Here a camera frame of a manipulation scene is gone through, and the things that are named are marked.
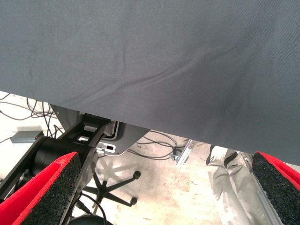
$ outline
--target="white floor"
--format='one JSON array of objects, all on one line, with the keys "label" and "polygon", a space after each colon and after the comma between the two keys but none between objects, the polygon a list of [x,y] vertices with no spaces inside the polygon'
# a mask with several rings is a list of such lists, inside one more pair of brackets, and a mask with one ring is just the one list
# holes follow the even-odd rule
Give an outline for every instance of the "white floor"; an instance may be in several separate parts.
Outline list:
[{"label": "white floor", "polygon": [[[0,98],[5,95],[5,92],[0,92]],[[10,95],[1,102],[3,101],[27,107],[26,98],[21,96]],[[4,103],[0,103],[0,110],[15,118],[30,116],[30,111]],[[37,110],[42,110],[41,104],[38,104]],[[0,123],[0,141],[11,137],[18,130],[42,129],[45,134],[47,130],[44,118],[16,121],[0,114]],[[51,125],[53,124],[60,126],[56,119],[51,119]],[[168,141],[154,133],[146,136],[157,141]],[[184,143],[185,138],[173,137],[178,144]],[[30,146],[31,144],[12,144],[10,140],[0,143],[0,179],[9,173]],[[108,220],[115,225],[221,224],[205,165],[209,146],[199,143],[180,169],[175,167],[172,160],[153,161],[129,152],[118,157],[100,158],[97,173],[100,180],[108,181],[108,185],[130,178],[135,170],[142,173],[140,179],[113,192],[126,201],[130,201],[132,196],[138,197],[135,206],[130,208],[107,199],[102,201]],[[170,148],[157,144],[135,144],[132,149],[155,156],[170,151]],[[87,199],[83,199],[83,202],[91,209],[92,202]],[[74,215],[81,214],[83,212],[80,210],[74,211]]]}]

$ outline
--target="gray fabric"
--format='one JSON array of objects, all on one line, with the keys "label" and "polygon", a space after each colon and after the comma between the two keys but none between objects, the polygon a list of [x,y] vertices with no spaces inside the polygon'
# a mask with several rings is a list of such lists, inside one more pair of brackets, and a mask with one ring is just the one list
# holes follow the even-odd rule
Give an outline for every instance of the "gray fabric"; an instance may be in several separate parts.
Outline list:
[{"label": "gray fabric", "polygon": [[0,3],[0,90],[299,164],[299,1]]}]

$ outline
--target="office chair base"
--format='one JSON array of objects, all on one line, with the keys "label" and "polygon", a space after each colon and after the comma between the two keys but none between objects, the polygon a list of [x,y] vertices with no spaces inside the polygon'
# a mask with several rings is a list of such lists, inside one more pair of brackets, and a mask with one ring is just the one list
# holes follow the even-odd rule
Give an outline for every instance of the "office chair base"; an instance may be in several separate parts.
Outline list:
[{"label": "office chair base", "polygon": [[103,183],[101,184],[100,181],[99,181],[98,176],[96,175],[96,173],[94,173],[93,178],[94,178],[94,181],[95,181],[95,184],[96,184],[97,187],[85,187],[84,191],[87,191],[87,192],[90,192],[92,194],[97,195],[96,201],[99,202],[99,203],[101,203],[103,198],[107,198],[107,199],[110,199],[114,202],[117,202],[117,203],[126,205],[128,207],[131,207],[131,206],[133,206],[137,203],[137,198],[136,197],[133,197],[130,200],[130,202],[126,202],[123,199],[120,199],[119,197],[111,194],[110,192],[115,190],[115,189],[118,189],[118,188],[120,188],[120,187],[134,181],[134,180],[139,179],[140,176],[141,176],[141,172],[135,171],[132,178],[107,187],[106,186],[107,181],[103,181]]}]

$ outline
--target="person's leg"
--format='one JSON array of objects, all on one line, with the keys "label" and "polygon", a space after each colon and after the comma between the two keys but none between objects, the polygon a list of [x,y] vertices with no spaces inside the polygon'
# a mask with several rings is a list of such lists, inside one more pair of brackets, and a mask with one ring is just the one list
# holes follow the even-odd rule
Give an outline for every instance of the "person's leg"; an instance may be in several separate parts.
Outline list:
[{"label": "person's leg", "polygon": [[234,191],[244,208],[246,216],[254,224],[267,225],[268,222],[264,215],[262,205],[256,195],[258,187],[240,154],[228,162],[227,170],[234,183]]},{"label": "person's leg", "polygon": [[224,167],[224,158],[228,154],[230,152],[226,148],[218,146],[211,151],[207,169],[212,192],[217,201],[217,207],[224,225],[250,225],[252,223],[246,217],[230,182],[229,173]]}]

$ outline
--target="chair leg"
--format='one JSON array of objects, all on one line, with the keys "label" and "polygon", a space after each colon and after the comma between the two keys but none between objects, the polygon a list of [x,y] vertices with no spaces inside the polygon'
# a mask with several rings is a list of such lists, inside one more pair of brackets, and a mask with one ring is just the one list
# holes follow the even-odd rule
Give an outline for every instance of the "chair leg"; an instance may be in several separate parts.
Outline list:
[{"label": "chair leg", "polygon": [[95,171],[94,174],[93,174],[93,178],[94,178],[96,187],[97,187],[98,189],[100,189],[100,188],[101,188],[101,183],[100,183],[99,178],[98,178],[98,176],[97,176],[97,174],[96,174],[96,171]]},{"label": "chair leg", "polygon": [[96,187],[85,187],[83,190],[90,192],[94,195],[98,195],[98,189]]},{"label": "chair leg", "polygon": [[135,173],[133,174],[132,178],[107,187],[105,189],[105,193],[107,194],[107,193],[109,193],[109,192],[111,192],[111,191],[113,191],[113,190],[115,190],[117,188],[120,188],[120,187],[122,187],[122,186],[124,186],[124,185],[126,185],[126,184],[128,184],[128,183],[130,183],[132,181],[134,181],[134,180],[137,180],[137,179],[140,178],[140,176],[141,176],[141,173],[139,171],[135,171]]},{"label": "chair leg", "polygon": [[135,205],[136,202],[137,202],[137,198],[132,198],[131,201],[130,201],[130,203],[128,203],[128,202],[124,201],[123,199],[120,199],[119,197],[117,197],[117,196],[115,196],[115,195],[113,195],[113,194],[111,194],[111,193],[107,193],[107,194],[104,196],[104,198],[110,199],[110,200],[112,200],[112,201],[115,201],[115,202],[117,202],[117,203],[120,203],[120,204],[129,206],[129,207]]}]

